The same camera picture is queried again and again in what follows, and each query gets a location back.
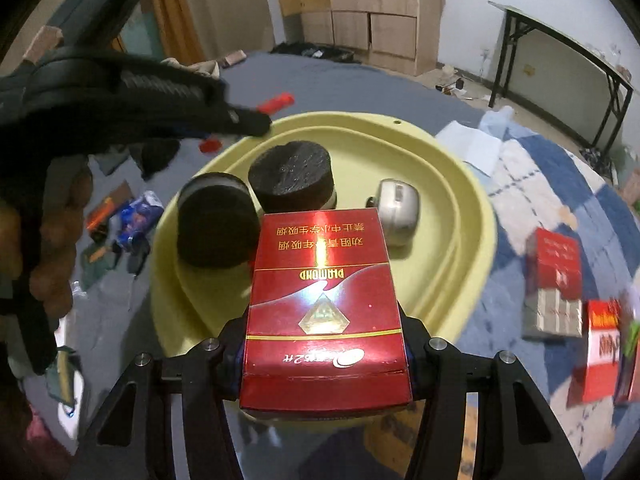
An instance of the yellow tray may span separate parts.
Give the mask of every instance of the yellow tray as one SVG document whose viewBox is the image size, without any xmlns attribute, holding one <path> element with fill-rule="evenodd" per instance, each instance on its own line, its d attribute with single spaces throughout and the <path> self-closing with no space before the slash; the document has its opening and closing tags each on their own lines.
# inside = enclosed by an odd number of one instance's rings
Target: yellow tray
<svg viewBox="0 0 640 480">
<path fill-rule="evenodd" d="M 421 318 L 431 333 L 455 340 L 478 300 L 495 249 L 494 215 L 475 178 L 416 126 L 384 116 L 325 112 L 276 121 L 265 139 L 243 139 L 201 172 L 229 171 L 246 180 L 259 153 L 294 139 L 317 140 L 329 149 L 340 208 L 362 206 L 382 178 L 418 188 L 426 209 L 417 238 L 407 254 L 392 253 L 396 294 L 407 314 Z M 453 201 L 446 198 L 450 193 Z M 433 215 L 433 205 L 442 216 Z M 227 319 L 242 313 L 250 291 L 246 266 L 212 272 L 180 264 L 176 221 L 174 198 L 158 225 L 152 256 L 152 313 L 168 355 L 219 332 Z M 443 234 L 448 234 L 445 242 L 437 240 Z"/>
</svg>

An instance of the gray fabric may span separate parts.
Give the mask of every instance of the gray fabric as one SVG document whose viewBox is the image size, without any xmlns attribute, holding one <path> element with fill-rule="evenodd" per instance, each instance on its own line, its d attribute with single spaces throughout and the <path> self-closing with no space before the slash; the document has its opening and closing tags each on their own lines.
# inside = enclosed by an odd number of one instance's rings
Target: gray fabric
<svg viewBox="0 0 640 480">
<path fill-rule="evenodd" d="M 450 121 L 457 120 L 465 126 L 476 127 L 482 117 L 481 111 L 454 97 L 366 66 L 295 56 L 254 54 L 244 63 L 224 71 L 222 77 L 229 83 L 229 102 L 238 105 L 254 107 L 281 92 L 291 92 L 296 99 L 295 105 L 274 118 L 318 110 L 372 112 L 409 121 L 436 134 Z M 226 145 L 231 141 L 225 139 Z M 210 156 L 199 152 L 195 140 L 186 140 L 169 168 L 156 174 L 146 184 L 130 159 L 110 176 L 104 176 L 97 163 L 92 161 L 90 167 L 94 174 L 94 194 L 86 211 L 94 208 L 125 179 L 134 193 L 150 189 L 156 192 L 163 203 L 167 203 L 208 161 Z M 78 244 L 78 254 L 89 243 L 85 235 Z M 81 434 L 86 422 L 133 357 L 142 351 L 149 351 L 156 356 L 161 352 L 149 311 L 148 267 L 133 286 L 132 278 L 126 274 L 124 267 L 121 263 L 117 270 L 110 272 L 88 291 L 87 298 L 75 301 L 79 341 L 76 350 L 81 357 L 86 382 Z M 76 267 L 74 279 L 78 277 L 79 267 Z M 74 450 L 75 443 L 66 438 L 58 424 L 56 403 L 44 392 L 44 380 L 28 379 L 26 391 L 32 403 L 42 412 L 53 435 Z M 230 420 L 230 424 L 237 426 L 234 420 Z M 313 441 L 309 444 L 311 448 L 318 445 L 316 437 L 311 436 L 310 439 Z"/>
</svg>

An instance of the human hand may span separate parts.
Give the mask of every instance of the human hand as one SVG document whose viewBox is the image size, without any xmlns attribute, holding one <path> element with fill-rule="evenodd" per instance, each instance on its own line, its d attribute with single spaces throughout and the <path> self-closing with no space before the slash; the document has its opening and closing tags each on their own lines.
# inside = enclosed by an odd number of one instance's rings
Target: human hand
<svg viewBox="0 0 640 480">
<path fill-rule="evenodd" d="M 30 292 L 43 303 L 47 315 L 59 319 L 71 310 L 69 278 L 76 264 L 76 242 L 82 234 L 82 210 L 93 189 L 91 173 L 82 170 L 72 182 L 66 206 L 42 219 L 43 251 L 40 263 L 30 276 Z M 22 273 L 20 217 L 0 202 L 0 274 L 16 280 Z"/>
</svg>

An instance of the black metal table frame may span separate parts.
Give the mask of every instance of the black metal table frame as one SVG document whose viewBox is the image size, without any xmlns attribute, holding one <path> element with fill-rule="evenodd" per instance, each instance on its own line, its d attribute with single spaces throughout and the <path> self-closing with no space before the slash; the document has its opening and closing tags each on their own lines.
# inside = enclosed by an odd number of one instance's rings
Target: black metal table frame
<svg viewBox="0 0 640 480">
<path fill-rule="evenodd" d="M 609 105 L 607 105 L 607 111 L 605 112 L 604 118 L 602 119 L 602 122 L 600 123 L 600 127 L 598 128 L 598 133 L 596 134 L 595 138 L 593 139 L 593 142 L 591 143 L 589 143 L 587 140 L 583 139 L 582 137 L 580 137 L 577 140 L 579 140 L 580 143 L 585 148 L 594 148 L 597 145 L 598 141 L 600 140 L 600 137 L 602 136 L 604 127 L 606 126 L 607 121 L 609 120 L 609 116 L 613 114 L 613 116 L 617 119 L 617 121 L 615 126 L 613 127 L 611 136 L 609 137 L 609 140 L 607 141 L 607 144 L 604 150 L 602 150 L 602 157 L 604 158 L 605 156 L 607 156 L 607 154 L 609 153 L 609 150 L 613 145 L 613 142 L 616 140 L 616 137 L 620 132 L 622 121 L 625 118 L 626 110 L 629 108 L 629 103 L 631 102 L 631 97 L 634 92 L 633 87 L 608 63 L 604 62 L 602 59 L 596 56 L 596 54 L 586 49 L 581 44 L 577 43 L 571 38 L 568 38 L 564 34 L 561 34 L 557 30 L 554 30 L 553 28 L 549 27 L 548 25 L 545 25 L 544 23 L 540 23 L 537 20 L 529 18 L 528 16 L 523 16 L 522 14 L 519 14 L 517 12 L 513 12 L 510 9 L 504 9 L 504 12 L 505 12 L 505 24 L 504 24 L 504 35 L 502 37 L 502 49 L 500 51 L 500 59 L 498 61 L 498 69 L 495 75 L 494 86 L 491 91 L 491 98 L 489 100 L 489 108 L 494 107 L 495 98 L 498 94 L 498 91 L 500 91 L 500 88 L 502 88 L 503 97 L 506 97 L 507 92 L 509 91 L 509 81 L 511 79 L 511 73 L 513 71 L 513 62 L 516 57 L 518 40 L 526 36 L 527 34 L 529 34 L 532 30 L 539 30 L 541 32 L 544 32 L 548 36 L 551 36 L 555 40 L 560 41 L 561 43 L 565 44 L 572 50 L 575 50 L 576 52 L 581 54 L 583 57 L 591 61 L 594 65 L 596 65 L 599 69 L 601 69 L 605 73 L 607 77 L 607 87 L 609 88 L 610 99 L 609 99 Z M 509 66 L 507 68 L 507 76 L 504 81 L 504 85 L 500 86 L 500 80 L 502 79 L 502 71 L 504 69 L 504 63 L 507 58 L 507 49 L 508 49 L 508 46 L 510 45 L 511 45 L 511 52 L 510 52 Z M 622 103 L 622 106 L 620 106 L 620 98 L 618 95 L 620 86 L 623 86 L 626 89 L 625 100 Z"/>
</svg>

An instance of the diamond logo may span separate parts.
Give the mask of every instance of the diamond logo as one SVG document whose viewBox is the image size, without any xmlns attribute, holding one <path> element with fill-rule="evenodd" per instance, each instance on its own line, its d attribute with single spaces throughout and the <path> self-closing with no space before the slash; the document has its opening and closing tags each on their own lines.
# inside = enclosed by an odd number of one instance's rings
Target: diamond logo
<svg viewBox="0 0 640 480">
<path fill-rule="evenodd" d="M 347 317 L 323 294 L 298 325 L 307 335 L 341 334 L 349 323 Z"/>
</svg>

